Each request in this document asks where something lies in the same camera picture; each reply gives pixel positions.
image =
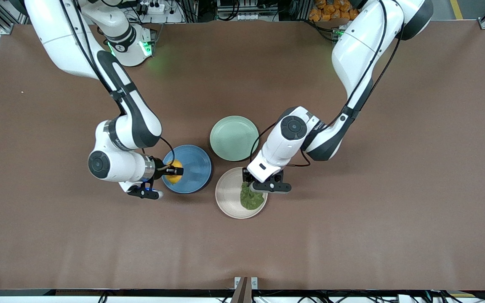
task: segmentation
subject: lemon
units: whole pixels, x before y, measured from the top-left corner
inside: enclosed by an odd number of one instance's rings
[[[173,165],[174,167],[183,168],[183,165],[177,159],[175,159],[171,165]],[[171,184],[176,184],[181,180],[182,177],[183,176],[166,176],[166,180],[168,180]]]

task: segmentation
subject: blue plate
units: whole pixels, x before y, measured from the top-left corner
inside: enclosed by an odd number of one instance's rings
[[[211,177],[212,165],[208,154],[195,145],[181,145],[173,149],[175,159],[183,165],[183,177],[176,184],[171,184],[165,176],[162,181],[170,190],[178,194],[190,194],[200,190]],[[164,163],[172,160],[171,152],[164,157]]]

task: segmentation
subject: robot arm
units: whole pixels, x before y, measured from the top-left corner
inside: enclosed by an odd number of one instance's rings
[[[152,181],[163,174],[181,175],[182,169],[133,151],[154,146],[162,126],[123,66],[96,42],[75,1],[26,0],[25,6],[56,66],[73,75],[100,80],[121,111],[96,128],[96,144],[88,161],[91,173],[101,180],[119,182],[134,196],[162,197],[162,192],[152,189]]]
[[[394,37],[401,35],[406,40],[416,36],[433,15],[431,0],[363,0],[359,7],[360,14],[332,53],[347,103],[329,125],[301,106],[287,109],[257,157],[243,169],[244,180],[255,181],[252,190],[289,192],[291,186],[282,182],[282,170],[299,149],[315,161],[331,159],[370,94],[377,60]]]

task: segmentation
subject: beige plate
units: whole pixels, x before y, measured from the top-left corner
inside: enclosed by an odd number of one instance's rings
[[[254,210],[248,210],[241,205],[240,193],[243,184],[243,168],[236,167],[228,170],[220,177],[216,184],[216,203],[218,207],[231,218],[248,219],[257,215],[267,203],[267,194],[263,194],[264,201]]]

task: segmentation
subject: table surface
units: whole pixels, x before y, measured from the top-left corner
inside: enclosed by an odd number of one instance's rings
[[[331,48],[302,23],[165,26],[156,57],[127,71],[163,136],[204,148],[214,174],[196,194],[151,201],[91,176],[94,130],[117,107],[16,26],[0,41],[0,288],[224,288],[258,276],[269,289],[485,289],[476,21],[434,21],[402,42],[337,155],[285,170],[290,194],[247,220],[218,209],[217,180],[246,163],[212,153],[214,123],[242,115],[261,131],[297,105],[329,121],[346,100]]]

